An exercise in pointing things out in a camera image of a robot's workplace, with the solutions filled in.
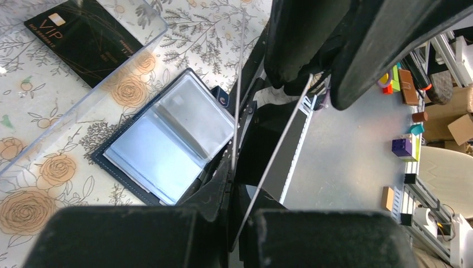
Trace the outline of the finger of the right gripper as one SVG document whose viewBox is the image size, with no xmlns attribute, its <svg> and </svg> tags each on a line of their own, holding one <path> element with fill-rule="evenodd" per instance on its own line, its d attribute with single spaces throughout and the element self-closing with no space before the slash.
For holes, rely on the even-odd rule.
<svg viewBox="0 0 473 268">
<path fill-rule="evenodd" d="M 351 8 L 351 1 L 273 1 L 264 69 L 274 88 L 296 80 Z"/>
<path fill-rule="evenodd" d="M 472 13 L 472 1 L 360 1 L 331 72 L 330 99 L 343 111 L 420 44 Z"/>
</svg>

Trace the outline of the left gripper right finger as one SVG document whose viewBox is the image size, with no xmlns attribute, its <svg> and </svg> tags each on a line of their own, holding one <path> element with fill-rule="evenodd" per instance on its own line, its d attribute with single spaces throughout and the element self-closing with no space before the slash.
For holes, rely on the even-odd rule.
<svg viewBox="0 0 473 268">
<path fill-rule="evenodd" d="M 416 267 L 406 233 L 385 213 L 288 210 L 269 193 L 239 186 L 233 207 L 245 267 Z"/>
</svg>

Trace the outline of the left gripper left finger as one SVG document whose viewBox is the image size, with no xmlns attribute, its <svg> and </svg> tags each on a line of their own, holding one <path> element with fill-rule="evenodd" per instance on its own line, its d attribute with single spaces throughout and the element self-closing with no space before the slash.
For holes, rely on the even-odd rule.
<svg viewBox="0 0 473 268">
<path fill-rule="evenodd" d="M 47 222 L 24 267 L 228 267 L 230 162 L 176 206 L 77 206 Z"/>
</svg>

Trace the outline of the black credit card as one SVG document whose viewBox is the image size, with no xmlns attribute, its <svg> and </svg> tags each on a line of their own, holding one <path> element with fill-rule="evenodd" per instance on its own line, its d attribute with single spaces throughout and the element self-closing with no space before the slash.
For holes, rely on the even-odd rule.
<svg viewBox="0 0 473 268">
<path fill-rule="evenodd" d="M 235 175 L 237 167 L 237 154 L 238 154 L 238 128 L 239 128 L 239 111 L 240 111 L 240 96 L 242 88 L 242 71 L 243 71 L 243 54 L 244 54 L 244 39 L 245 39 L 245 25 L 246 25 L 246 8 L 242 9 L 242 25 L 241 25 L 241 36 L 240 36 L 240 48 L 239 48 L 239 61 L 238 61 L 238 78 L 236 81 L 236 95 L 235 95 L 235 109 L 234 109 L 234 136 L 232 141 L 232 154 L 231 154 L 231 174 Z"/>
<path fill-rule="evenodd" d="M 154 113 L 198 158 L 210 161 L 234 133 L 234 119 L 191 71 L 152 106 Z"/>
<path fill-rule="evenodd" d="M 24 25 L 92 88 L 143 47 L 98 1 L 66 1 Z"/>
</svg>

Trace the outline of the blue leather card holder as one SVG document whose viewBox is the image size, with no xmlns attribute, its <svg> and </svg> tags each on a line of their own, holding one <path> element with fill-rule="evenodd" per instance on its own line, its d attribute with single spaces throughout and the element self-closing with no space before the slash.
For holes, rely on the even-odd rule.
<svg viewBox="0 0 473 268">
<path fill-rule="evenodd" d="M 96 164 L 146 205 L 176 205 L 216 157 L 207 162 L 198 158 L 152 110 L 187 71 L 199 78 L 194 70 L 185 69 L 92 155 Z"/>
</svg>

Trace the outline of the clear plastic card box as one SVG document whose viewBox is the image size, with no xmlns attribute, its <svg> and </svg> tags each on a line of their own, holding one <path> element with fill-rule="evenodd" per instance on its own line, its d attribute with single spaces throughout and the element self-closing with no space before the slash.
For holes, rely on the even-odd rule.
<svg viewBox="0 0 473 268">
<path fill-rule="evenodd" d="M 30 144 L 91 88 L 25 26 L 58 1 L 1 2 L 1 170 L 23 164 Z"/>
</svg>

